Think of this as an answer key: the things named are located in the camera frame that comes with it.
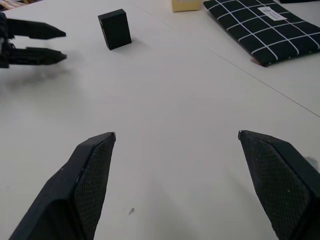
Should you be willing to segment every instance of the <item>white label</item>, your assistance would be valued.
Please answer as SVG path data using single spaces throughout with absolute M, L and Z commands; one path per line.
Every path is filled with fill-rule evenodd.
M 281 16 L 279 13 L 273 11 L 269 6 L 258 7 L 258 9 L 273 21 L 286 20 L 284 16 Z

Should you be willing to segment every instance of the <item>yellow box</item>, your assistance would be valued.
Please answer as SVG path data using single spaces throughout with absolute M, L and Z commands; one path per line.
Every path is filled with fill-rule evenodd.
M 202 0 L 172 0 L 172 12 L 200 10 Z

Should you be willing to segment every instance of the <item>black and white checkered fabric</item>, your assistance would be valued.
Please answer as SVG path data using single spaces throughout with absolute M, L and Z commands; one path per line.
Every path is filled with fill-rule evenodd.
M 204 6 L 261 65 L 320 50 L 320 27 L 272 0 L 210 0 Z M 285 17 L 274 21 L 258 8 Z

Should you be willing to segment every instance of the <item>white tabletop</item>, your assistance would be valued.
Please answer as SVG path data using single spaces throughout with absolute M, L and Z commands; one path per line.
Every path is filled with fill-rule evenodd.
M 319 56 L 263 68 L 204 9 L 173 14 L 169 3 L 142 1 L 44 0 L 6 12 L 67 33 L 50 41 L 21 37 L 17 47 L 52 48 L 68 59 L 0 69 L 1 238 L 11 235 L 77 144 L 115 131 L 95 240 L 277 239 L 238 130 L 278 137 L 319 160 L 319 117 L 251 76 L 279 79 L 281 71 L 307 69 Z M 127 12 L 133 42 L 109 51 L 97 16 L 119 8 Z M 202 45 L 215 37 L 210 48 Z M 239 67 L 217 55 L 228 48 L 234 56 L 224 54 Z M 319 109 L 317 102 L 311 107 Z

